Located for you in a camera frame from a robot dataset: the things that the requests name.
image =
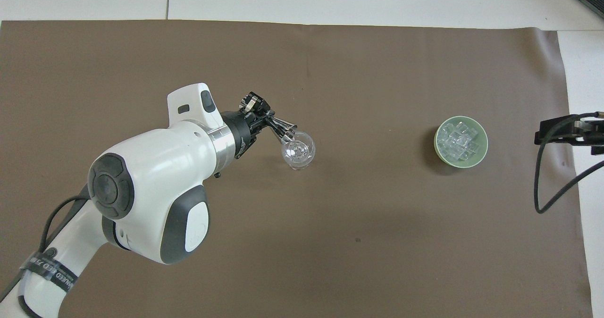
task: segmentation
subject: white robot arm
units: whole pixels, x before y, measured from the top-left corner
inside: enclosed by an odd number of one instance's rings
[[[254,93],[238,112],[222,114],[206,84],[170,93],[168,129],[120,142],[93,162],[67,217],[0,297],[0,317],[58,316],[65,295],[107,242],[162,264],[186,258],[210,225],[202,181],[220,176],[264,127],[281,143],[293,139],[296,126],[274,114]]]

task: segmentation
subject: black cable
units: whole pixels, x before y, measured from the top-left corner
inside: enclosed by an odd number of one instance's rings
[[[582,172],[581,174],[579,174],[578,176],[573,178],[571,181],[569,181],[563,188],[561,188],[560,191],[558,191],[558,193],[556,193],[556,195],[554,195],[552,197],[552,199],[550,199],[550,201],[548,201],[547,204],[545,204],[545,206],[542,209],[539,208],[539,171],[541,170],[541,158],[543,155],[543,150],[545,150],[545,145],[548,144],[548,142],[550,142],[550,140],[552,139],[554,134],[558,131],[558,129],[562,128],[563,126],[565,126],[571,122],[580,120],[581,118],[598,117],[598,116],[600,116],[599,112],[586,112],[583,114],[574,115],[574,116],[565,118],[564,120],[556,123],[546,133],[545,137],[541,141],[541,145],[539,146],[539,151],[537,152],[537,165],[535,166],[535,183],[533,185],[533,198],[535,200],[535,211],[537,211],[537,213],[539,213],[539,214],[545,213],[545,211],[550,209],[550,207],[554,204],[554,202],[556,202],[561,196],[563,196],[563,194],[565,194],[566,191],[568,191],[571,187],[576,185],[580,180],[582,180],[589,174],[595,172],[596,170],[598,170],[599,168],[604,166],[604,161],[601,161],[600,163],[597,163],[597,164],[591,166],[590,168],[586,169],[584,172]]]
[[[57,213],[67,204],[69,204],[72,201],[76,201],[76,200],[90,200],[90,198],[88,196],[82,196],[82,195],[76,195],[76,196],[72,196],[71,198],[63,201],[60,205],[57,206],[57,208],[54,209],[54,211],[52,211],[52,213],[50,213],[50,216],[48,217],[47,221],[46,221],[46,225],[44,225],[44,231],[42,232],[42,238],[40,239],[40,247],[38,248],[38,252],[40,253],[44,253],[44,250],[47,247],[47,239],[48,239],[48,230],[50,230],[50,224],[52,223],[52,219],[54,219],[55,215],[57,215]]]

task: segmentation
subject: brown surface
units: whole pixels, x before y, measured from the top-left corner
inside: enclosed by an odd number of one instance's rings
[[[109,146],[168,125],[166,95],[249,91],[317,143],[295,172],[263,133],[208,180],[212,226],[162,266],[102,247],[63,317],[590,317],[578,193],[533,210],[539,121],[568,113],[555,32],[198,21],[2,22],[0,284]],[[476,118],[478,166],[434,154]],[[548,148],[544,196],[574,176]]]

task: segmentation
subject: velcro strap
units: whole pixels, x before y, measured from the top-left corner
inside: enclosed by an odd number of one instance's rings
[[[58,260],[51,256],[35,251],[32,256],[21,266],[22,270],[29,270],[40,275],[48,281],[69,292],[77,281],[77,276]]]

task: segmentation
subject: green bowl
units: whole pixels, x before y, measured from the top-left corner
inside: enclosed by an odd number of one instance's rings
[[[436,144],[436,136],[438,135],[438,132],[440,131],[440,129],[442,129],[442,127],[446,126],[447,123],[452,123],[453,125],[456,125],[459,122],[463,122],[466,124],[466,126],[474,128],[478,131],[478,135],[476,135],[476,137],[474,138],[474,142],[479,144],[480,147],[476,154],[472,155],[472,157],[470,157],[470,159],[467,159],[466,161],[453,159],[452,157],[444,157],[440,152],[440,149],[438,148],[438,144]],[[467,116],[453,116],[445,120],[445,122],[443,122],[436,130],[436,133],[434,134],[434,149],[436,150],[436,155],[438,155],[438,157],[447,165],[451,165],[457,168],[470,168],[478,165],[481,161],[483,161],[483,159],[487,155],[487,150],[489,149],[489,139],[487,138],[487,133],[485,129],[480,125],[480,123],[478,123],[473,118]]]

